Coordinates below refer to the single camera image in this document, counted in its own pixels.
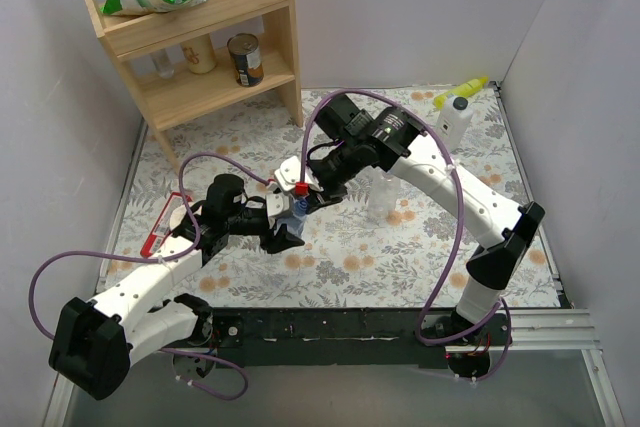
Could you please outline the small blue-label water bottle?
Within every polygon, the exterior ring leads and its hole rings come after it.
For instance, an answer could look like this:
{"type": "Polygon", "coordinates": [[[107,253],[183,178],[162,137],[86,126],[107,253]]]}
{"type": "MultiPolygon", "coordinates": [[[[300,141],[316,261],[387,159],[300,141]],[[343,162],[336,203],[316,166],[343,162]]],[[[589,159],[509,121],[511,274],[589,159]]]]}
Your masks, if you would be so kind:
{"type": "Polygon", "coordinates": [[[293,207],[290,213],[285,215],[284,217],[279,219],[279,225],[284,225],[287,228],[287,231],[298,238],[302,237],[304,231],[304,224],[306,222],[306,215],[299,215],[295,212],[295,203],[293,203],[293,207]]]}

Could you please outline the blue bottle cap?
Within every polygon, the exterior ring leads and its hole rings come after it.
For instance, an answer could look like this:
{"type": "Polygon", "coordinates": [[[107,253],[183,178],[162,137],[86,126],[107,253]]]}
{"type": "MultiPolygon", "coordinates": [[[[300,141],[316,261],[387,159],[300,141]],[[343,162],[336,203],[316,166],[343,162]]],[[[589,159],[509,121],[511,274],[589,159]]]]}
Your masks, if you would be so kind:
{"type": "Polygon", "coordinates": [[[308,211],[308,202],[305,199],[298,200],[295,203],[295,212],[299,215],[306,215],[308,211]]]}

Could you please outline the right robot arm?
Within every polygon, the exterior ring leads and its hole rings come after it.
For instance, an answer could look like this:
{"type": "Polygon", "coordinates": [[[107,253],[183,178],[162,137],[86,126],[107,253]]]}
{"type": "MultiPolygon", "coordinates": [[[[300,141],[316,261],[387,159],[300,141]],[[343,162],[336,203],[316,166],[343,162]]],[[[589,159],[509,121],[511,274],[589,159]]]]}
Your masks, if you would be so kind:
{"type": "Polygon", "coordinates": [[[341,89],[325,96],[306,125],[319,127],[336,144],[322,159],[303,160],[300,175],[313,175],[322,190],[314,195],[313,207],[339,202],[347,182],[374,167],[408,182],[455,216],[449,257],[456,258],[464,232],[478,244],[466,264],[469,280],[450,316],[449,335],[428,338],[418,325],[415,336],[424,345],[479,342],[489,331],[488,320],[506,306],[501,295],[536,236],[544,208],[505,198],[456,165],[434,129],[397,102],[371,93],[386,106],[372,117],[350,93],[341,89]]]}

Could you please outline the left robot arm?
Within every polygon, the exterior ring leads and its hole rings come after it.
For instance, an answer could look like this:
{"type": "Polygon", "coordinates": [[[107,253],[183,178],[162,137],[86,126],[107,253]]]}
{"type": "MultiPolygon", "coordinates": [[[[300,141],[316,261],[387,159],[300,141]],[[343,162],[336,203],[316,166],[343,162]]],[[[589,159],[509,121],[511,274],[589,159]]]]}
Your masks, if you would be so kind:
{"type": "Polygon", "coordinates": [[[94,399],[110,396],[131,366],[174,343],[216,345],[213,310],[191,294],[167,294],[223,250],[231,236],[255,236],[269,254],[299,247],[308,203],[280,188],[248,197],[233,174],[214,178],[194,215],[175,226],[156,254],[114,287],[62,309],[48,363],[94,399]]]}

